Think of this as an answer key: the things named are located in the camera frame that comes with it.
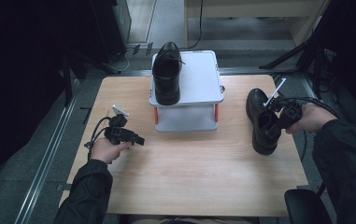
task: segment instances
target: wooden table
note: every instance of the wooden table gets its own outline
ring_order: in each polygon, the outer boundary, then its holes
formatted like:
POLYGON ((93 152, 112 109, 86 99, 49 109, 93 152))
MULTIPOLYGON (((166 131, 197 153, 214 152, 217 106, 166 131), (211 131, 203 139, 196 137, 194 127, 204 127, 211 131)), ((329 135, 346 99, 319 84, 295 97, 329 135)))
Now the wooden table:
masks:
MULTIPOLYGON (((330 0, 204 0, 203 18, 283 17, 296 45, 310 35, 330 0)), ((200 0, 185 0, 185 32, 188 18, 200 16, 200 0)))
POLYGON ((270 156, 252 148, 245 112, 248 93, 275 89, 270 76, 222 76, 224 101, 214 132, 158 133, 149 104, 150 77, 103 80, 68 183, 87 160, 95 124, 114 116, 112 105, 130 114, 125 128, 146 139, 108 166, 114 183, 107 211, 115 214, 285 217, 283 194, 307 185, 290 135, 283 133, 270 156))

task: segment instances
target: black leather shoe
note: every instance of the black leather shoe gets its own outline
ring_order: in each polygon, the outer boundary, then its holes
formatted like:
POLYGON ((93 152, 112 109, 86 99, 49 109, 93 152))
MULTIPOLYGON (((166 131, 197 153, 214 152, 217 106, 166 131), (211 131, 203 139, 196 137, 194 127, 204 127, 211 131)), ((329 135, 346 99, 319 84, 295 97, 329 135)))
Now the black leather shoe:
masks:
POLYGON ((180 99, 179 73, 181 57, 173 42, 163 45, 152 66, 155 98, 160 105, 174 105, 180 99))
POLYGON ((267 110, 263 105, 267 99, 262 90, 253 89, 249 92, 246 108, 248 117, 253 125, 253 148, 263 155, 270 155, 274 152, 281 133, 276 124, 277 115, 267 110))

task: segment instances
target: hand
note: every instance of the hand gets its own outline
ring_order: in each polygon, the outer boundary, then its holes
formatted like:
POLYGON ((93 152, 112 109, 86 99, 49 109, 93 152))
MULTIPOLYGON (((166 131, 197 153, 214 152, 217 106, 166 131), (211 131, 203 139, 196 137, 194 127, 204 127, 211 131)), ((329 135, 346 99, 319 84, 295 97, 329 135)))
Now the hand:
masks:
POLYGON ((92 160, 104 161, 106 164, 111 164, 120 156, 120 152, 132 145, 131 142, 124 142, 119 145, 111 144, 107 138, 99 138, 93 144, 91 153, 92 160))
POLYGON ((323 125, 332 119, 337 118, 322 107, 309 103, 302 106, 302 118, 286 129, 286 133, 297 133, 301 130, 318 133, 323 125))

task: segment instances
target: black chair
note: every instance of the black chair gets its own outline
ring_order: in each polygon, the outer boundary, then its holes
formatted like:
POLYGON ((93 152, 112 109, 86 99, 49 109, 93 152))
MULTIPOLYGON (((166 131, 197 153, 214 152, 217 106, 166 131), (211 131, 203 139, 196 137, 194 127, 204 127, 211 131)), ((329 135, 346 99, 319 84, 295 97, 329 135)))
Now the black chair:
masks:
POLYGON ((332 224, 320 195, 314 191, 289 189, 284 197, 292 224, 332 224))

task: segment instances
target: white platform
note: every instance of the white platform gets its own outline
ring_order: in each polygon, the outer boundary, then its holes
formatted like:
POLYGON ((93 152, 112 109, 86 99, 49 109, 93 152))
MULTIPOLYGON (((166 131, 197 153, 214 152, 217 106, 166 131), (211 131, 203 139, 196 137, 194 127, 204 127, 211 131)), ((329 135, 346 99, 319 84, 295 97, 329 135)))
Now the white platform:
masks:
POLYGON ((158 132, 214 131, 218 128, 217 107, 224 99, 215 52, 183 51, 179 74, 180 100, 159 105, 150 81, 150 104, 157 108, 158 132))

